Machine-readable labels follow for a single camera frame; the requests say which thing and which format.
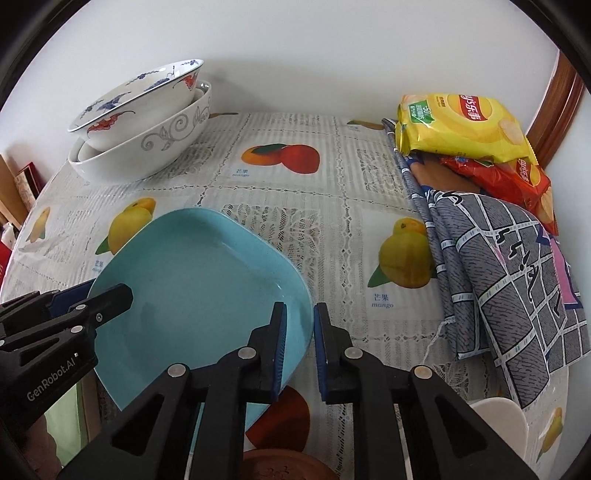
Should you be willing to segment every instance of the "white wall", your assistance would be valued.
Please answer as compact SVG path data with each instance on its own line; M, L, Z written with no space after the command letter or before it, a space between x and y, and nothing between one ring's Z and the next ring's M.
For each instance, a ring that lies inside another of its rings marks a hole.
M554 210L560 230L560 245L573 268L587 318L591 312L591 95L585 92L577 116L548 166L552 180ZM564 429L554 469L557 479L570 466L591 433L591 356L569 368L569 399Z
M218 111L394 116L403 93L502 101L527 127L556 48L509 0L94 0L0 112L0 153L51 176L70 120L111 87L203 58Z

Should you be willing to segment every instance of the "stacked bowls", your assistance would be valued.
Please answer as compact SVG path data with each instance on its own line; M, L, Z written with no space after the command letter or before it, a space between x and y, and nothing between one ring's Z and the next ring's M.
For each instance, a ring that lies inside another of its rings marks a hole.
M78 135L68 162L85 180L125 184L172 163L203 131L211 85L197 80L203 60L140 73L84 109L68 131Z

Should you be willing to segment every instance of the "blue plate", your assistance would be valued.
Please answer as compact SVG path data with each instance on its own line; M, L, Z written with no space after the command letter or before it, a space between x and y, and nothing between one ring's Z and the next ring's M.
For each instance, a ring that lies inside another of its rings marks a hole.
M216 363L287 305L281 386L306 353L314 325L310 292L290 261L222 213L196 207L150 222L95 280L89 296L130 286L131 308L97 330L96 367L119 408L164 369ZM249 404L248 429L267 406Z

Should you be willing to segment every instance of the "red bat pattern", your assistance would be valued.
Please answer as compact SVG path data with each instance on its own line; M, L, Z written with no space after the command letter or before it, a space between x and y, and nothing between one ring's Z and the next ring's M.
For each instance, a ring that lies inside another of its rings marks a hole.
M187 84L187 87L190 90L193 88L193 85L195 85L196 78L197 78L197 74L194 74L194 75L190 75L190 76L185 77L182 81Z
M126 110L125 112L120 112L120 113L116 113L114 115L111 115L109 118L101 120L100 122L88 127L88 130L86 131L86 135L88 136L88 134L90 132L95 131L95 130L109 130L111 128L111 126L115 124L115 122L117 121L117 119L121 115L123 115L124 113L128 113L128 112L135 113L131 110Z

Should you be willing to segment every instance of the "green cloth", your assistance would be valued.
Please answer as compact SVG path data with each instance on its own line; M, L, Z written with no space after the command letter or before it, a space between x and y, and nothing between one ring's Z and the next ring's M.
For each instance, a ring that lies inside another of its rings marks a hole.
M47 431L57 444L57 457L67 464L81 450L86 435L84 422L78 412L78 393L75 385L45 413Z

